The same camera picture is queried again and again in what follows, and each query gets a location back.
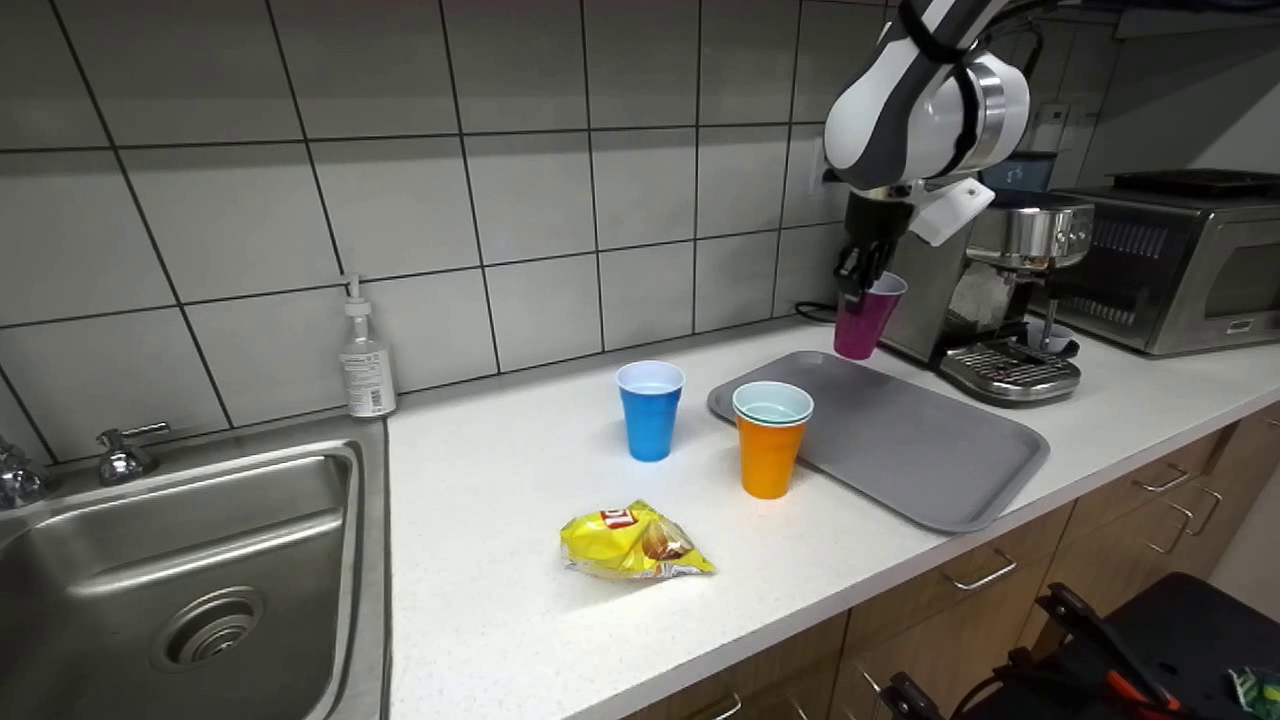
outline sink basin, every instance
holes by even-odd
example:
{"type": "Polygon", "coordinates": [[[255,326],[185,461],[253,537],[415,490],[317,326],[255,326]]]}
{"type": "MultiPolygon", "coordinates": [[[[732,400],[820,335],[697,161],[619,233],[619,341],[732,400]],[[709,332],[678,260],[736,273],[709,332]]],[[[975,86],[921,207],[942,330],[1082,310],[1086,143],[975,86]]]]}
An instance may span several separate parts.
{"type": "Polygon", "coordinates": [[[3,720],[385,717],[380,426],[198,439],[63,490],[0,513],[3,720]]]}

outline countertop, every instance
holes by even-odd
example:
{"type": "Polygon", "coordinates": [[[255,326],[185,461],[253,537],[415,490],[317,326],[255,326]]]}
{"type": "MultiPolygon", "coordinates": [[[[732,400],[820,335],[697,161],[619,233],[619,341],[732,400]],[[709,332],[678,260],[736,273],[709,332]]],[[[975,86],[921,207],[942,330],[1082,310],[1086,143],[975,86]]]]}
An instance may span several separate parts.
{"type": "MultiPolygon", "coordinates": [[[[936,537],[798,468],[782,500],[736,480],[702,397],[825,326],[770,326],[415,397],[390,418],[390,720],[623,717],[1026,524],[1183,439],[1280,400],[1280,346],[1140,360],[1082,341],[1072,400],[1002,413],[1052,444],[982,532],[936,537]],[[623,447],[614,368],[677,360],[677,453],[623,447]],[[602,584],[560,566],[560,524],[646,500],[717,576],[602,584]]],[[[867,368],[951,394],[874,352],[867,368]]]]}

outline yellow snack bag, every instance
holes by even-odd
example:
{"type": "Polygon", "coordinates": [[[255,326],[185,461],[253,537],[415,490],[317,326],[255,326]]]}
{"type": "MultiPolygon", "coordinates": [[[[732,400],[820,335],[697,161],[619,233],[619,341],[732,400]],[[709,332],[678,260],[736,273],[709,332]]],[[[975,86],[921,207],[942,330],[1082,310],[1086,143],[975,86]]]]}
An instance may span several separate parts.
{"type": "Polygon", "coordinates": [[[606,580],[711,576],[678,524],[644,500],[576,518],[560,527],[565,560],[606,580]]]}

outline soap dispenser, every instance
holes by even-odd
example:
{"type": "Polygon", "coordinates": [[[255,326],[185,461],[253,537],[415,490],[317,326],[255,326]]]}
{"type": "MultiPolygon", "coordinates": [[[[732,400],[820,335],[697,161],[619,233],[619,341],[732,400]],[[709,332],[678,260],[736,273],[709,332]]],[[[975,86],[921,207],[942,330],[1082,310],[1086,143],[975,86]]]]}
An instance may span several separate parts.
{"type": "Polygon", "coordinates": [[[395,413],[395,381],[390,381],[390,352],[372,335],[372,305],[361,291],[361,276],[348,281],[353,341],[338,352],[343,381],[348,381],[348,410],[361,422],[390,418],[395,413]]]}

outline coffee machine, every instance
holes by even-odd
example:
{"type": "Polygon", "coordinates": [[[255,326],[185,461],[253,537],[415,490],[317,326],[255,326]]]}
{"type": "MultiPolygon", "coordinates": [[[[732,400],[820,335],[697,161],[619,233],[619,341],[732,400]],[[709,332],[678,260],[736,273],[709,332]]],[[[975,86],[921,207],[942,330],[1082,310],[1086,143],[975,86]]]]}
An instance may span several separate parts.
{"type": "Polygon", "coordinates": [[[1000,193],[956,242],[931,249],[905,235],[888,260],[912,291],[882,330],[892,352],[931,366],[942,381],[989,403],[1047,403],[1081,386],[1072,346],[1052,335],[1026,305],[1055,267],[1081,266],[1093,204],[1052,193],[1000,193]]]}

